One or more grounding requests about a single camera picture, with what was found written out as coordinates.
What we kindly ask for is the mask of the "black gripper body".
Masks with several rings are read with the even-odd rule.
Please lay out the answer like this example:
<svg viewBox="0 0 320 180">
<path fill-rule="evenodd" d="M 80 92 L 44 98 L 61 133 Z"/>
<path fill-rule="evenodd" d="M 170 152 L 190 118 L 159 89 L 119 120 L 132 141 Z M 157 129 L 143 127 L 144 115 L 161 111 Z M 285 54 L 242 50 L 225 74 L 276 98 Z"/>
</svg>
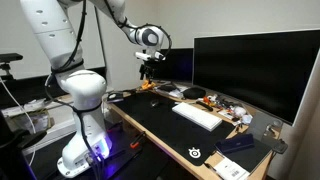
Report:
<svg viewBox="0 0 320 180">
<path fill-rule="evenodd" d="M 157 65 L 158 63 L 156 61 L 144 61 L 139 69 L 140 79 L 152 79 L 154 77 Z"/>
</svg>

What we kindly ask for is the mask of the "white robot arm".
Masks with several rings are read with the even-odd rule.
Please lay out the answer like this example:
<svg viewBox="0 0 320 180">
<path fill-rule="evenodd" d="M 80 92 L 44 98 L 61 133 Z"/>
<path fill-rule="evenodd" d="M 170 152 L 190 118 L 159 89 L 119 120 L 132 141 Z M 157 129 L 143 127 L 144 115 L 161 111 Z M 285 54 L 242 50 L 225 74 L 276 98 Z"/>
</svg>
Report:
<svg viewBox="0 0 320 180">
<path fill-rule="evenodd" d="M 67 15 L 69 7 L 86 2 L 107 15 L 131 43 L 146 48 L 144 53 L 135 54 L 139 59 L 163 60 L 160 48 L 169 37 L 160 26 L 132 24 L 124 15 L 125 0 L 20 0 L 33 33 L 50 61 L 51 75 L 73 98 L 71 108 L 76 134 L 57 162 L 59 172 L 66 178 L 74 178 L 89 168 L 101 177 L 99 166 L 112 148 L 101 109 L 106 80 L 84 67 L 80 46 L 83 31 L 74 30 Z"/>
</svg>

